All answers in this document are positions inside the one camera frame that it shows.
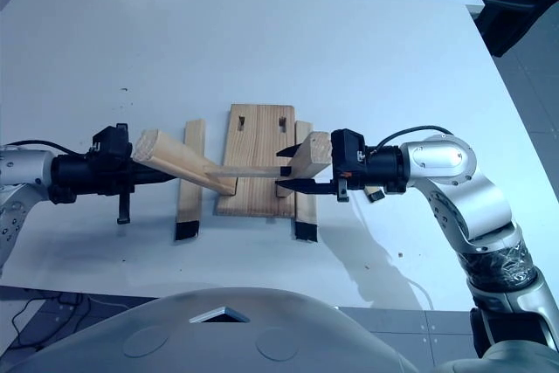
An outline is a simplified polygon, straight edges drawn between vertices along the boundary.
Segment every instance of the black tape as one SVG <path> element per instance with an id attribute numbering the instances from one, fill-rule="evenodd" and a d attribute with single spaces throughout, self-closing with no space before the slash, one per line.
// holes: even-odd
<path id="1" fill-rule="evenodd" d="M 177 223 L 175 226 L 175 240 L 195 238 L 196 236 L 198 236 L 199 229 L 200 229 L 199 220 Z"/>
<path id="2" fill-rule="evenodd" d="M 295 222 L 295 238 L 318 242 L 318 226 L 312 223 Z"/>
<path id="3" fill-rule="evenodd" d="M 537 277 L 532 256 L 523 240 L 499 251 L 459 253 L 458 257 L 472 284 L 487 292 L 520 290 Z"/>

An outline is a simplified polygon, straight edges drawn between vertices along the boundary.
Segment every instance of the wooden block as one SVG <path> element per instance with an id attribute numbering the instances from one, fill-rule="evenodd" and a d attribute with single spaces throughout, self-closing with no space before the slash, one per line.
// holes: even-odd
<path id="1" fill-rule="evenodd" d="M 305 137 L 295 156 L 287 164 L 291 167 L 289 178 L 312 178 L 332 163 L 330 134 L 314 131 Z M 287 197 L 292 190 L 278 187 L 278 197 Z"/>
<path id="2" fill-rule="evenodd" d="M 278 105 L 231 106 L 225 166 L 285 166 L 289 158 L 276 152 L 295 143 L 295 110 Z M 294 196 L 277 198 L 275 181 L 238 178 L 234 197 L 220 197 L 217 214 L 263 218 L 292 218 Z"/>
<path id="3" fill-rule="evenodd" d="M 235 194 L 235 178 L 207 176 L 204 168 L 217 166 L 185 144 L 160 130 L 144 130 L 132 155 L 135 162 L 210 188 L 220 194 Z"/>
<path id="4" fill-rule="evenodd" d="M 205 121 L 188 121 L 184 129 L 184 144 L 200 156 L 204 156 Z M 200 228 L 202 187 L 181 179 L 178 191 L 175 240 L 194 238 Z"/>
<path id="5" fill-rule="evenodd" d="M 295 142 L 302 142 L 313 131 L 310 122 L 295 123 Z M 317 241 L 316 196 L 295 192 L 295 237 L 302 240 Z"/>
<path id="6" fill-rule="evenodd" d="M 234 178 L 279 178 L 281 172 L 280 166 L 211 166 L 206 169 L 209 176 Z"/>

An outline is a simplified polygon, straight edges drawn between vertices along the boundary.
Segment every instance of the cable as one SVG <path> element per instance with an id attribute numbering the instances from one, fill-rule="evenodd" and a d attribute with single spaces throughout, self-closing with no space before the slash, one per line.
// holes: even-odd
<path id="1" fill-rule="evenodd" d="M 60 146 L 59 144 L 53 142 L 48 142 L 47 140 L 22 140 L 20 142 L 9 143 L 7 146 L 24 146 L 26 144 L 43 144 L 50 148 L 60 150 L 61 152 L 64 152 L 68 155 L 83 156 L 81 153 L 74 152 L 73 150 L 65 148 L 64 146 Z"/>
<path id="2" fill-rule="evenodd" d="M 78 328 L 79 328 L 79 325 L 81 325 L 81 322 L 83 322 L 83 320 L 86 319 L 87 316 L 89 315 L 89 313 L 91 312 L 91 300 L 92 300 L 92 298 L 89 296 L 89 294 L 86 294 L 86 297 L 87 297 L 87 310 L 78 319 L 78 322 L 76 322 L 76 326 L 73 327 L 73 332 L 72 332 L 73 334 L 75 334 L 78 331 Z"/>
<path id="3" fill-rule="evenodd" d="M 81 303 L 83 302 L 84 299 L 84 295 L 83 294 L 76 294 L 76 301 L 74 303 L 70 303 L 70 306 L 74 306 L 77 307 L 79 305 L 81 305 Z M 21 315 L 25 309 L 27 309 L 27 307 L 29 306 L 29 304 L 34 301 L 34 300 L 48 300 L 45 299 L 44 297 L 34 297 L 32 299 L 29 299 L 26 303 L 25 306 L 22 310 L 20 310 L 19 312 L 17 312 L 12 318 L 11 318 L 11 325 L 14 327 L 14 329 L 17 332 L 17 337 L 16 337 L 16 341 L 18 345 L 10 345 L 8 347 L 8 349 L 36 349 L 37 351 L 41 350 L 43 348 L 43 344 L 47 341 L 49 341 L 51 338 L 53 338 L 58 332 L 60 332 L 62 330 L 63 327 L 65 327 L 68 322 L 70 322 L 70 320 L 73 318 L 73 314 L 74 312 L 72 312 L 72 314 L 70 314 L 68 316 L 68 318 L 62 322 L 56 329 L 54 329 L 54 331 L 52 331 L 48 336 L 46 336 L 45 338 L 42 338 L 38 341 L 35 342 L 29 342 L 26 344 L 22 344 L 21 343 L 21 331 L 19 330 L 19 328 L 17 327 L 15 320 L 16 318 Z"/>
<path id="4" fill-rule="evenodd" d="M 374 148 L 372 148 L 370 150 L 369 154 L 370 155 L 375 154 L 377 152 L 377 150 L 380 149 L 382 146 L 384 146 L 386 143 L 388 143 L 391 140 L 396 139 L 397 137 L 399 137 L 401 135 L 407 135 L 409 133 L 414 133 L 416 131 L 423 131 L 423 130 L 436 130 L 436 131 L 440 131 L 441 133 L 444 133 L 446 135 L 453 135 L 452 132 L 448 131 L 446 128 L 442 128 L 442 127 L 439 127 L 439 126 L 417 126 L 417 127 L 412 127 L 412 128 L 406 128 L 405 130 L 397 131 L 393 135 L 389 135 L 388 137 L 386 137 L 384 140 L 382 140 L 380 143 L 378 143 Z"/>
<path id="5" fill-rule="evenodd" d="M 102 301 L 102 300 L 97 300 L 94 299 L 93 297 L 91 297 L 91 295 L 86 294 L 87 298 L 91 301 L 94 301 L 95 303 L 99 303 L 100 305 L 105 305 L 105 306 L 115 306 L 115 307 L 124 307 L 126 310 L 130 310 L 130 306 L 127 306 L 123 303 L 109 303 L 108 301 Z"/>

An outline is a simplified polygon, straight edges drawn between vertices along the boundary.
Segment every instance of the wooden stick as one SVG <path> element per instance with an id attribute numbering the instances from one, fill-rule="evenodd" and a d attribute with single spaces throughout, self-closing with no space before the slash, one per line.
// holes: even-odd
<path id="1" fill-rule="evenodd" d="M 184 129 L 184 144 L 200 156 L 204 156 L 205 121 L 188 121 Z M 200 229 L 202 187 L 181 179 L 178 191 L 175 240 L 194 238 Z"/>
<path id="2" fill-rule="evenodd" d="M 279 178 L 280 166 L 210 166 L 204 168 L 209 176 L 235 178 Z"/>
<path id="3" fill-rule="evenodd" d="M 202 185 L 219 194 L 235 195 L 237 179 L 206 175 L 204 168 L 217 166 L 214 162 L 160 130 L 144 130 L 135 145 L 132 158 L 142 165 Z"/>
<path id="4" fill-rule="evenodd" d="M 313 130 L 310 122 L 295 122 L 295 142 L 307 138 Z M 316 217 L 316 196 L 295 192 L 295 237 L 317 242 L 318 220 Z"/>
<path id="5" fill-rule="evenodd" d="M 314 131 L 305 138 L 297 149 L 295 156 L 287 164 L 291 166 L 291 174 L 288 178 L 312 178 L 331 163 L 332 143 L 330 142 L 330 134 Z M 278 197 L 287 197 L 291 193 L 293 191 L 287 188 L 276 189 Z"/>

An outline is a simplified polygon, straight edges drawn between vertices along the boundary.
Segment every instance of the wooden board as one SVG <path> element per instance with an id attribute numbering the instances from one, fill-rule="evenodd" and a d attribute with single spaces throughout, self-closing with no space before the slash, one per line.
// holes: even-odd
<path id="1" fill-rule="evenodd" d="M 276 152 L 295 144 L 295 110 L 290 106 L 231 106 L 224 165 L 281 166 L 289 158 Z M 239 178 L 233 197 L 220 197 L 217 214 L 262 218 L 292 218 L 294 195 L 276 197 L 275 181 Z"/>
<path id="2" fill-rule="evenodd" d="M 204 156 L 204 120 L 188 121 L 184 128 L 184 144 Z M 198 234 L 202 213 L 202 187 L 181 179 L 176 207 L 175 240 L 192 238 Z"/>
<path id="3" fill-rule="evenodd" d="M 295 141 L 303 142 L 313 131 L 310 122 L 295 123 Z M 297 239 L 317 241 L 318 221 L 316 217 L 316 196 L 295 192 L 295 237 Z"/>

